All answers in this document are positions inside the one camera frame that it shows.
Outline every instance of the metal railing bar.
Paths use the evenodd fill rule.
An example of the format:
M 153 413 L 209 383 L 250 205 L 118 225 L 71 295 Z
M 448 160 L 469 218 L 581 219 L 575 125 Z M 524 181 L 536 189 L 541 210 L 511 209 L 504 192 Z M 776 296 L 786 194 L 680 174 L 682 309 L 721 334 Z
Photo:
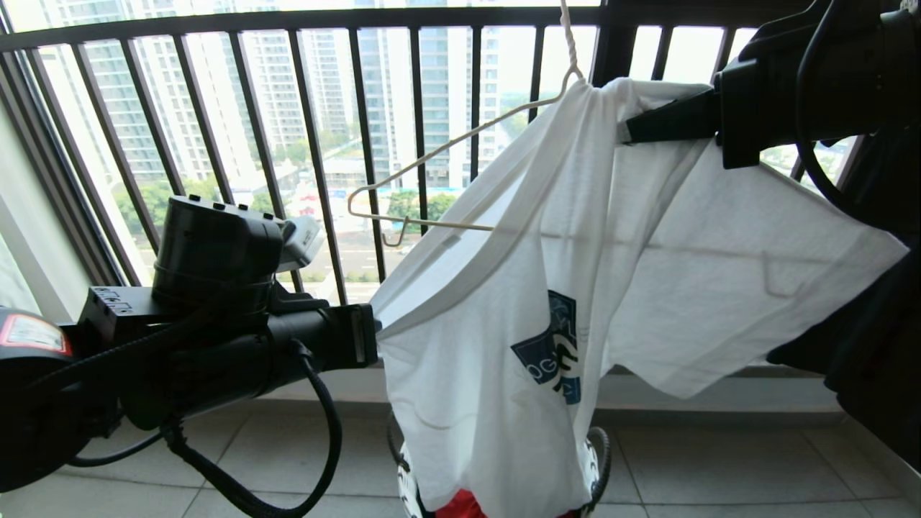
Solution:
M 202 103 L 202 89 L 198 85 L 198 77 L 195 75 L 195 65 L 192 63 L 192 54 L 189 52 L 189 46 L 185 42 L 185 37 L 181 35 L 173 36 L 173 46 L 176 47 L 176 54 L 179 57 L 179 67 L 182 70 L 185 87 L 189 90 L 189 101 L 192 103 L 192 110 L 195 112 L 195 120 L 198 122 L 198 129 L 202 132 L 204 149 L 208 153 L 211 169 L 215 172 L 215 181 L 217 181 L 217 188 L 221 192 L 221 199 L 224 200 L 224 203 L 233 205 L 233 193 L 230 191 L 230 182 L 227 181 L 227 172 L 224 171 L 224 162 L 221 161 L 220 152 L 217 150 L 215 132 L 211 128 L 211 120 L 208 119 L 208 111 Z
M 713 66 L 713 74 L 710 76 L 713 77 L 722 70 L 726 63 L 729 62 L 729 53 L 732 52 L 732 43 L 736 39 L 736 28 L 735 27 L 725 27 L 723 28 L 723 39 L 719 42 L 719 52 L 717 52 L 717 62 Z
M 358 29 L 348 31 L 349 47 L 352 51 L 352 75 L 355 78 L 355 99 L 358 106 L 358 128 L 361 132 L 361 149 L 365 158 L 365 178 L 367 184 L 376 183 L 374 175 L 374 157 L 371 151 L 371 132 L 367 125 L 367 105 L 365 104 L 365 79 L 361 73 L 361 52 L 358 47 Z M 368 191 L 371 204 L 371 214 L 380 214 L 378 207 L 378 192 Z M 374 254 L 378 258 L 378 279 L 384 282 L 387 278 L 387 267 L 384 264 L 384 247 L 380 238 L 380 221 L 371 220 L 371 230 L 374 232 Z
M 54 144 L 49 132 L 42 131 L 47 123 L 37 113 L 38 107 L 30 98 L 29 87 L 25 84 L 25 76 L 19 72 L 21 68 L 17 66 L 17 59 L 5 54 L 0 66 L 3 68 L 0 74 L 0 99 L 17 128 L 30 165 L 38 174 L 52 202 L 52 209 L 74 244 L 81 263 L 87 268 L 92 282 L 102 285 L 122 284 L 119 268 L 106 250 L 92 213 L 80 196 L 80 187 L 69 171 L 65 170 L 66 161 L 61 156 L 61 149 Z M 125 272 L 133 274 L 134 270 L 127 263 L 124 249 L 121 252 L 120 259 L 129 265 Z
M 134 91 L 137 92 L 137 98 L 141 101 L 141 110 L 147 119 L 147 127 L 150 128 L 150 135 L 154 139 L 154 146 L 163 163 L 163 170 L 169 180 L 169 187 L 174 194 L 185 196 L 185 189 L 182 188 L 182 179 L 176 169 L 176 162 L 169 152 L 166 136 L 163 133 L 163 126 L 160 119 L 154 111 L 154 100 L 150 95 L 150 88 L 144 79 L 144 72 L 141 71 L 140 62 L 137 55 L 137 47 L 131 40 L 122 40 L 122 53 L 124 61 L 128 64 L 128 72 L 131 74 L 131 80 L 134 82 Z
M 595 41 L 591 84 L 601 88 L 616 77 L 630 76 L 635 42 L 636 27 L 600 27 Z
M 141 196 L 141 190 L 137 187 L 137 181 L 134 179 L 131 168 L 128 166 L 128 159 L 124 156 L 122 145 L 119 142 L 118 136 L 115 134 L 115 127 L 112 125 L 109 111 L 106 109 L 105 101 L 102 99 L 102 93 L 99 91 L 99 82 L 91 69 L 89 56 L 87 55 L 87 47 L 82 44 L 77 44 L 72 45 L 71 49 L 74 51 L 76 67 L 80 72 L 80 76 L 83 78 L 84 85 L 87 87 L 89 102 L 93 105 L 93 111 L 96 113 L 96 118 L 99 120 L 99 126 L 102 128 L 102 135 L 105 137 L 106 143 L 109 145 L 109 151 L 111 151 L 112 157 L 115 159 L 115 167 L 118 169 L 119 175 L 122 177 L 124 188 L 128 192 L 128 197 L 131 198 L 131 203 L 134 205 L 134 211 L 137 213 L 137 217 L 141 222 L 141 228 L 144 229 L 144 234 L 150 242 L 150 247 L 153 249 L 154 254 L 156 254 L 160 250 L 160 236 L 157 233 L 157 227 L 154 225 L 154 220 L 150 217 L 150 212 L 147 210 L 147 204 L 144 201 L 144 197 Z
M 480 63 L 483 58 L 483 27 L 473 29 L 471 41 L 470 127 L 480 125 Z M 476 180 L 480 169 L 480 136 L 470 138 L 470 181 Z
M 419 61 L 419 28 L 409 29 L 410 58 L 413 64 L 413 110 L 415 118 L 415 153 L 417 158 L 426 154 L 426 132 L 422 119 L 422 66 Z M 428 219 L 428 196 L 426 195 L 426 165 L 416 168 L 419 179 L 419 218 Z M 422 225 L 426 235 L 427 225 Z
M 607 6 L 570 7 L 573 25 L 688 25 L 757 27 L 804 10 L 810 0 L 620 0 Z M 272 29 L 472 27 L 557 25 L 557 7 L 424 7 L 261 11 L 148 18 L 33 30 L 0 38 L 0 52 L 105 39 Z
M 307 142 L 310 147 L 310 161 L 313 164 L 313 172 L 317 181 L 317 191 L 320 193 L 320 208 L 323 213 L 323 226 L 326 228 L 326 240 L 330 247 L 330 256 L 332 257 L 332 274 L 335 276 L 336 289 L 339 291 L 339 303 L 347 304 L 348 300 L 345 296 L 342 257 L 339 254 L 339 243 L 336 240 L 336 231 L 332 224 L 330 193 L 326 188 L 326 173 L 323 170 L 323 154 L 320 140 L 317 138 L 313 105 L 310 102 L 309 90 L 307 88 L 307 70 L 304 68 L 304 61 L 300 52 L 300 32 L 295 29 L 289 30 L 288 42 L 291 46 L 291 59 L 294 62 L 297 93 L 300 96 L 300 106 L 304 112 L 304 124 L 307 126 Z
M 854 139 L 854 144 L 851 145 L 850 152 L 847 154 L 844 165 L 841 166 L 841 175 L 838 176 L 838 181 L 835 186 L 844 191 L 847 188 L 847 181 L 850 178 L 851 170 L 854 169 L 854 166 L 857 164 L 857 155 L 860 152 L 860 148 L 863 147 L 864 142 L 867 141 L 866 135 L 858 135 Z
M 652 66 L 652 80 L 661 81 L 665 76 L 665 64 L 669 60 L 669 47 L 671 47 L 671 33 L 673 27 L 663 27 L 659 35 L 659 49 L 656 51 L 656 63 Z
M 243 33 L 230 32 L 228 37 L 230 38 L 230 49 L 233 52 L 234 63 L 237 66 L 240 89 L 243 91 L 243 101 L 246 103 L 246 112 L 250 116 L 252 138 L 256 141 L 259 161 L 262 163 L 262 172 L 265 175 L 265 186 L 269 191 L 269 197 L 272 199 L 272 210 L 277 217 L 284 219 L 286 218 L 285 203 L 282 201 L 282 193 L 278 188 L 278 179 L 275 177 L 275 166 L 272 163 L 272 150 L 269 148 L 269 141 L 265 137 L 262 116 L 259 113 L 259 105 L 256 100 L 256 88 L 252 85 L 252 81 L 250 81 L 250 64 L 246 58 L 246 46 L 243 42 Z M 302 293 L 304 291 L 304 283 L 300 278 L 300 272 L 291 270 L 291 280 L 294 282 L 295 291 L 297 293 Z
M 530 101 L 537 100 L 541 95 L 541 66 L 543 65 L 543 31 L 544 26 L 534 28 L 534 61 L 530 70 Z M 528 110 L 528 123 L 537 117 L 537 108 Z
M 793 162 L 793 168 L 790 169 L 790 178 L 796 182 L 802 182 L 804 172 L 806 172 L 806 166 L 802 163 L 802 160 L 799 159 L 799 155 L 797 155 L 797 160 Z

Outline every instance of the white hanger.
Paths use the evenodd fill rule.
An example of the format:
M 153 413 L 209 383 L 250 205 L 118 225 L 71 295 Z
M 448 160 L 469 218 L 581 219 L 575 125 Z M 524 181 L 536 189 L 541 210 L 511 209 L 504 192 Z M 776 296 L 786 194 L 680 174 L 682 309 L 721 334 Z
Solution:
M 572 27 L 571 27 L 570 22 L 569 22 L 569 7 L 566 6 L 566 0 L 560 0 L 560 11 L 561 11 L 561 14 L 560 14 L 560 25 L 563 26 L 563 32 L 564 32 L 565 39 L 566 39 L 566 46 L 568 47 L 568 50 L 569 50 L 569 69 L 566 70 L 566 73 L 565 73 L 565 75 L 563 76 L 563 86 L 560 87 L 560 93 L 559 93 L 556 97 L 553 97 L 553 98 L 551 98 L 551 99 L 546 99 L 546 100 L 536 100 L 536 101 L 534 101 L 534 102 L 529 102 L 529 103 L 527 103 L 527 104 L 522 104 L 521 106 L 518 106 L 518 108 L 512 110 L 511 112 L 508 112 L 508 113 L 505 113 L 505 114 L 499 116 L 497 119 L 493 119 L 492 121 L 490 121 L 490 122 L 488 122 L 488 123 L 481 124 L 481 125 L 479 125 L 479 126 L 473 128 L 470 132 L 465 133 L 464 135 L 458 136 L 458 137 L 456 137 L 456 138 L 454 138 L 454 139 L 452 139 L 452 140 L 449 140 L 444 146 L 439 147 L 438 149 L 435 149 L 434 151 L 428 153 L 427 155 L 423 156 L 422 158 L 418 159 L 417 161 L 415 161 L 415 162 L 411 163 L 410 165 L 404 167 L 402 170 L 400 170 L 400 171 L 397 172 L 396 174 L 393 174 L 393 175 L 391 175 L 391 176 L 389 176 L 389 177 L 387 177 L 387 178 L 381 180 L 380 182 L 372 183 L 371 185 L 365 185 L 365 186 L 363 186 L 363 187 L 359 187 L 358 189 L 355 189 L 355 191 L 352 192 L 352 193 L 348 196 L 348 213 L 351 214 L 352 216 L 358 216 L 359 218 L 376 219 L 376 220 L 378 220 L 378 221 L 398 221 L 398 222 L 401 222 L 401 223 L 403 224 L 403 226 L 402 226 L 402 229 L 400 230 L 400 237 L 399 237 L 399 239 L 398 239 L 395 243 L 390 243 L 390 242 L 387 241 L 387 237 L 386 237 L 386 236 L 383 236 L 383 235 L 381 236 L 381 237 L 383 238 L 383 239 L 382 239 L 382 240 L 383 240 L 383 243 L 384 243 L 385 245 L 387 245 L 387 246 L 392 246 L 392 247 L 400 246 L 400 243 L 402 243 L 403 234 L 406 232 L 406 227 L 408 227 L 411 223 L 416 223 L 416 224 L 419 224 L 419 225 L 431 225 L 431 226 L 433 226 L 433 227 L 450 227 L 450 228 L 453 228 L 453 229 L 465 229 L 465 230 L 492 230 L 493 227 L 487 227 L 487 226 L 485 226 L 485 225 L 469 225 L 469 224 L 467 224 L 467 223 L 452 223 L 452 222 L 450 222 L 450 221 L 434 221 L 434 220 L 431 220 L 431 219 L 414 219 L 414 218 L 409 218 L 409 217 L 405 217 L 405 218 L 396 218 L 396 217 L 394 217 L 394 216 L 383 216 L 383 215 L 381 215 L 381 214 L 368 214 L 368 213 L 363 213 L 363 212 L 356 212 L 356 211 L 352 208 L 352 202 L 355 200 L 355 197 L 356 197 L 359 193 L 364 193 L 365 191 L 375 191 L 375 190 L 379 189 L 380 187 L 382 187 L 382 186 L 384 186 L 384 185 L 386 185 L 386 184 L 388 184 L 388 183 L 390 183 L 390 182 L 396 180 L 397 178 L 400 178 L 400 177 L 403 176 L 406 172 L 411 171 L 411 170 L 415 169 L 416 167 L 420 166 L 421 164 L 426 163 L 426 162 L 429 161 L 431 158 L 433 158 L 435 155 L 441 153 L 441 152 L 444 151 L 445 149 L 448 149 L 449 147 L 452 147 L 452 146 L 454 146 L 455 144 L 458 144 L 458 143 L 460 143 L 460 142 L 463 142 L 464 140 L 467 140 L 467 139 L 470 138 L 471 136 L 474 136 L 474 135 L 476 135 L 476 134 L 482 132 L 484 129 L 486 129 L 486 128 L 488 128 L 488 127 L 492 127 L 492 126 L 494 126 L 494 125 L 496 125 L 496 124 L 501 123 L 502 121 L 505 121 L 508 117 L 511 117 L 512 115 L 514 115 L 514 114 L 516 114 L 516 113 L 523 112 L 523 111 L 525 111 L 525 110 L 530 110 L 531 108 L 538 108 L 538 107 L 540 107 L 540 106 L 544 106 L 544 105 L 547 105 L 547 104 L 553 104 L 553 103 L 557 102 L 558 100 L 562 99 L 562 98 L 563 98 L 563 95 L 564 95 L 565 92 L 566 92 L 566 85 L 567 85 L 568 82 L 569 82 L 569 77 L 570 77 L 571 75 L 575 74 L 576 77 L 578 77 L 579 79 L 582 79 L 583 76 L 582 76 L 582 71 L 580 71 L 580 70 L 578 69 L 578 65 L 577 65 L 577 63 L 576 63 L 576 42 L 575 42 L 575 40 L 573 39 L 573 31 L 572 31 Z M 541 51 L 541 49 L 535 49 L 535 52 L 540 52 L 540 51 Z

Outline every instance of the white floor tile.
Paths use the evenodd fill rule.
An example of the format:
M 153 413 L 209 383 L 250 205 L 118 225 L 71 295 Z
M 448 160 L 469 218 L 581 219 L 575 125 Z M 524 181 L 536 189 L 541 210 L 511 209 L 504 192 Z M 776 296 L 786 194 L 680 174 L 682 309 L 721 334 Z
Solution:
M 4 518 L 181 518 L 198 489 L 50 475 L 4 493 Z
M 396 497 L 397 469 L 387 449 L 384 421 L 342 422 L 343 450 L 327 494 Z M 320 477 L 328 444 L 320 416 L 254 416 L 219 466 L 250 490 L 308 492 Z
M 217 412 L 191 418 L 183 428 L 189 444 L 212 462 L 216 462 L 245 419 L 244 414 Z M 97 457 L 115 453 L 149 437 L 152 433 L 138 430 L 125 419 L 112 437 L 93 440 L 80 456 Z M 162 440 L 117 463 L 86 468 L 66 465 L 58 470 L 58 473 L 188 488 L 200 488 L 204 483 L 204 477 L 173 454 Z
M 855 501 L 774 505 L 648 505 L 649 518 L 869 518 Z
M 304 501 L 306 495 L 255 493 L 276 507 L 291 508 Z M 308 518 L 405 518 L 398 499 L 381 497 L 340 497 L 324 495 L 310 510 Z M 183 518 L 245 518 L 223 495 L 214 489 L 202 489 Z
M 595 507 L 591 518 L 647 518 L 647 515 L 641 505 L 603 503 Z
M 918 518 L 921 509 L 906 499 L 863 500 L 861 503 L 873 518 Z
M 640 499 L 636 493 L 636 485 L 633 477 L 630 476 L 630 470 L 627 468 L 624 455 L 621 453 L 617 436 L 612 430 L 607 431 L 608 439 L 611 440 L 611 477 L 608 479 L 608 487 L 604 490 L 604 494 L 601 495 L 601 502 L 639 503 Z
M 618 429 L 644 503 L 853 500 L 795 430 Z
M 886 476 L 838 430 L 804 430 L 803 434 L 858 498 L 878 499 L 902 496 Z

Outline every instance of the black cable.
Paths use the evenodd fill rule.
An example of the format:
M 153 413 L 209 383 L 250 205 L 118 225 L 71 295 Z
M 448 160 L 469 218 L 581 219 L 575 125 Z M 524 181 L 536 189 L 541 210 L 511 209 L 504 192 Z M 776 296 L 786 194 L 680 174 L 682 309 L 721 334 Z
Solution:
M 90 377 L 94 371 L 99 372 L 107 366 L 111 367 L 113 362 L 124 361 L 128 355 L 134 354 L 143 357 L 164 345 L 172 344 L 178 339 L 187 337 L 190 333 L 194 333 L 219 316 L 219 310 L 227 304 L 229 299 L 232 299 L 227 296 L 230 291 L 231 287 L 221 289 L 211 300 L 203 304 L 187 318 L 168 325 L 161 331 L 142 336 L 121 346 L 113 347 L 40 377 L 26 387 L 27 395 L 24 399 L 33 402 L 41 401 L 43 394 L 50 394 L 83 381 Z
M 143 441 L 140 441 L 134 446 L 125 448 L 124 450 L 121 450 L 120 452 L 113 453 L 111 455 L 106 455 L 104 457 L 94 458 L 94 459 L 74 457 L 67 464 L 72 465 L 73 467 L 96 467 L 100 465 L 111 464 L 113 462 L 118 462 L 122 460 L 123 458 L 134 455 L 135 453 L 138 453 L 141 450 L 144 450 L 147 446 L 150 446 L 151 444 L 159 441 L 162 438 L 163 438 L 163 434 L 160 432 L 157 432 L 156 434 L 151 435 L 150 437 L 144 439 Z
M 794 100 L 795 144 L 799 152 L 799 159 L 802 161 L 806 173 L 809 174 L 809 177 L 812 179 L 812 183 L 815 184 L 819 192 L 822 193 L 825 199 L 831 202 L 832 205 L 849 217 L 866 225 L 870 225 L 871 227 L 876 227 L 881 230 L 898 231 L 893 228 L 891 221 L 886 221 L 875 215 L 871 215 L 864 207 L 859 206 L 857 203 L 844 196 L 844 194 L 834 186 L 832 181 L 828 179 L 825 171 L 822 170 L 822 165 L 820 165 L 819 161 L 815 158 L 815 153 L 812 151 L 811 140 L 806 132 L 806 89 L 809 84 L 811 69 L 816 60 L 816 55 L 821 51 L 822 44 L 829 30 L 832 29 L 835 19 L 844 7 L 844 0 L 832 0 L 831 4 L 828 5 L 828 9 L 825 10 L 825 14 L 822 16 L 822 21 L 819 22 L 818 27 L 816 27 L 815 32 L 812 34 L 812 38 L 810 38 L 809 44 L 806 46 L 806 51 L 803 53 L 802 59 L 799 61 L 795 85 L 796 98 Z
M 330 486 L 336 465 L 339 464 L 339 454 L 342 451 L 342 423 L 336 414 L 330 391 L 310 365 L 309 352 L 304 344 L 297 339 L 292 340 L 292 343 L 299 348 L 297 355 L 302 361 L 304 372 L 307 374 L 310 385 L 313 386 L 313 390 L 316 391 L 317 397 L 323 406 L 323 413 L 326 415 L 326 424 L 330 434 L 330 450 L 327 453 L 326 465 L 323 467 L 320 480 L 317 481 L 317 485 L 310 493 L 310 496 L 297 507 L 280 509 L 257 498 L 248 489 L 240 485 L 237 480 L 228 475 L 227 472 L 190 448 L 185 443 L 185 437 L 182 435 L 182 427 L 179 421 L 164 425 L 162 428 L 163 436 L 166 438 L 167 445 L 171 451 L 204 475 L 204 478 L 211 482 L 215 489 L 220 491 L 237 509 L 255 518 L 300 518 L 307 514 Z

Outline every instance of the printed logo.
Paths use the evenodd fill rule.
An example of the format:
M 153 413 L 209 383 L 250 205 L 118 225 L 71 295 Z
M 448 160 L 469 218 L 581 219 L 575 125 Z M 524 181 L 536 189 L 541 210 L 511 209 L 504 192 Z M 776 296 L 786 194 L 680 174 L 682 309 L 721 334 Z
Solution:
M 582 399 L 578 376 L 566 376 L 578 363 L 576 341 L 576 301 L 549 291 L 550 326 L 539 335 L 512 346 L 525 369 L 537 384 L 556 380 L 567 405 Z

